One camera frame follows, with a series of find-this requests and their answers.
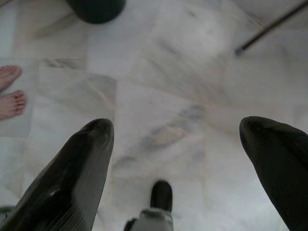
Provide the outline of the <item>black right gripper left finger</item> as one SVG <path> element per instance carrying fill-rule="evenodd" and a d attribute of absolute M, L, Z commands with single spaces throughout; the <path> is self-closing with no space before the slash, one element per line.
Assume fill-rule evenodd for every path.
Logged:
<path fill-rule="evenodd" d="M 95 119 L 73 134 L 1 223 L 3 231 L 90 231 L 106 182 L 114 125 Z"/>

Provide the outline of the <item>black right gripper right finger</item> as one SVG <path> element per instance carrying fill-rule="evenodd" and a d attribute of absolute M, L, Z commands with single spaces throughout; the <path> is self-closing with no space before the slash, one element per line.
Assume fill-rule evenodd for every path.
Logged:
<path fill-rule="evenodd" d="M 242 146 L 287 228 L 308 229 L 308 135 L 286 123 L 248 116 L 239 124 Z"/>

